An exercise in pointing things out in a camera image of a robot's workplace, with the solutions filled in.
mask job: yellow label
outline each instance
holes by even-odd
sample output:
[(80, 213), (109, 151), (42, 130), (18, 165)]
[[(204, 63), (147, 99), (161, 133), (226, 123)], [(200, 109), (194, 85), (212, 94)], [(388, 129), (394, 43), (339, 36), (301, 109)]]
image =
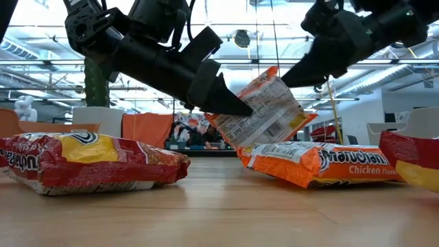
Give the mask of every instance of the yellow label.
[(95, 133), (77, 133), (57, 138), (62, 144), (62, 156), (68, 162), (88, 164), (119, 161), (112, 137)]
[(439, 170), (420, 167), (404, 161), (397, 161), (395, 170), (407, 183), (439, 193)]
[(297, 129), (304, 121), (307, 120), (307, 116), (301, 113), (297, 115), (290, 123), (289, 126), (293, 128), (293, 130)]

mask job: plastic packaging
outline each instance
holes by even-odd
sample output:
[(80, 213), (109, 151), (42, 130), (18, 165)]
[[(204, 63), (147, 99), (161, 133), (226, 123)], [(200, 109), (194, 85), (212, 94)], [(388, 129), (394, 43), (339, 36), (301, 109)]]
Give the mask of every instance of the plastic packaging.
[(245, 167), (307, 188), (402, 178), (378, 147), (288, 141), (239, 150)]
[(379, 147), (407, 183), (439, 193), (439, 140), (382, 132)]
[(205, 114), (234, 148), (289, 140), (317, 117), (304, 113), (277, 72), (277, 67), (270, 67), (238, 93), (254, 110), (251, 117)]
[(95, 133), (31, 133), (0, 139), (0, 173), (36, 193), (150, 189), (187, 175), (187, 156)]

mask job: black cable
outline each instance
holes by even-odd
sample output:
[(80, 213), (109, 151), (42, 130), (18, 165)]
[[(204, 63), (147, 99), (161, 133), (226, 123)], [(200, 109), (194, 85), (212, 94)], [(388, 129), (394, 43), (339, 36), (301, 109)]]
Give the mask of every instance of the black cable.
[(189, 4), (189, 9), (191, 10), (191, 13), (189, 14), (189, 17), (187, 19), (187, 36), (189, 37), (189, 41), (193, 41), (192, 31), (191, 31), (191, 17), (192, 17), (192, 10), (194, 5), (195, 5), (195, 0), (191, 0), (191, 3)]
[(277, 47), (276, 23), (274, 23), (273, 0), (270, 0), (270, 4), (272, 6), (272, 13), (273, 13), (273, 30), (274, 30), (274, 43), (276, 44), (277, 68), (278, 68), (278, 74), (279, 74), (279, 77), (280, 77), (281, 76), (281, 64), (279, 62), (279, 51), (278, 51), (278, 47)]
[(107, 10), (107, 1), (106, 0), (101, 0), (102, 3), (102, 10), (105, 11)]

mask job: table surface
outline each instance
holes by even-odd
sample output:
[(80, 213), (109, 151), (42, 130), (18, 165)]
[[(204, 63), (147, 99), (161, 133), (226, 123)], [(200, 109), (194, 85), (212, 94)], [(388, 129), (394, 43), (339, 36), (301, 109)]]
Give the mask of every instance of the table surface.
[(45, 197), (0, 178), (0, 246), (439, 246), (439, 194), (408, 185), (301, 189), (193, 158), (150, 191)]

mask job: red noodle package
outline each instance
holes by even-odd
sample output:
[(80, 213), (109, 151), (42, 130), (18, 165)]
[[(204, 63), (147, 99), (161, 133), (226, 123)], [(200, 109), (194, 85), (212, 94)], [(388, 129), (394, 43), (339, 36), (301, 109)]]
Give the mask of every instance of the red noodle package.
[(187, 175), (187, 156), (95, 133), (29, 133), (0, 139), (0, 173), (36, 193), (150, 189)]
[(439, 193), (439, 140), (382, 132), (379, 148), (407, 183)]

